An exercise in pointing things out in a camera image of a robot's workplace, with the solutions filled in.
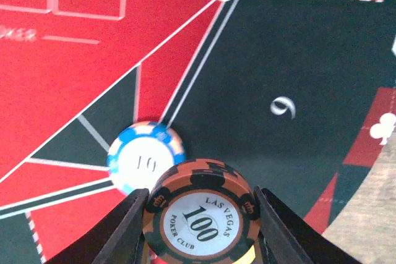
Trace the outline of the brown hundred poker chip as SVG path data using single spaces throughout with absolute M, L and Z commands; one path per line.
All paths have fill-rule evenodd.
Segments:
M 247 181 L 212 159 L 167 170 L 143 212 L 145 240 L 167 263 L 234 263 L 254 246 L 259 229 L 259 207 Z

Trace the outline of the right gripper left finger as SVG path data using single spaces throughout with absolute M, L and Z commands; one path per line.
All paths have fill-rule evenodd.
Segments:
M 48 263 L 146 263 L 142 215 L 148 189 L 137 189 Z

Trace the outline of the purple chip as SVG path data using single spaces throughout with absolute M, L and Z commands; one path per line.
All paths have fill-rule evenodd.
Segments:
M 170 167 L 186 160 L 183 141 L 170 127 L 136 122 L 111 144 L 106 165 L 114 186 L 124 195 L 136 189 L 152 190 Z

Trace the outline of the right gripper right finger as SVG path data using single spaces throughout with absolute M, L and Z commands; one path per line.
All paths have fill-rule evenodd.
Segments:
M 254 263 L 360 263 L 313 230 L 269 189 L 257 186 L 254 196 L 260 208 Z

